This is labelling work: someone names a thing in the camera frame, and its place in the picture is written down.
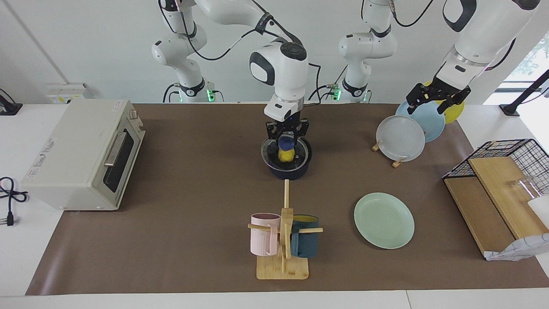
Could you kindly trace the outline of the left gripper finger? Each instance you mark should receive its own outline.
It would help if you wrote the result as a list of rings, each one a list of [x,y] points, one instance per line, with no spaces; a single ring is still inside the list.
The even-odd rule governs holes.
[[[443,114],[448,108],[462,104],[465,98],[471,93],[470,88],[465,88],[456,94],[453,95],[447,95],[439,104],[439,107],[437,108],[437,112],[439,114]]]
[[[408,114],[412,115],[417,107],[431,102],[431,95],[433,93],[434,88],[429,85],[415,85],[407,95]]]

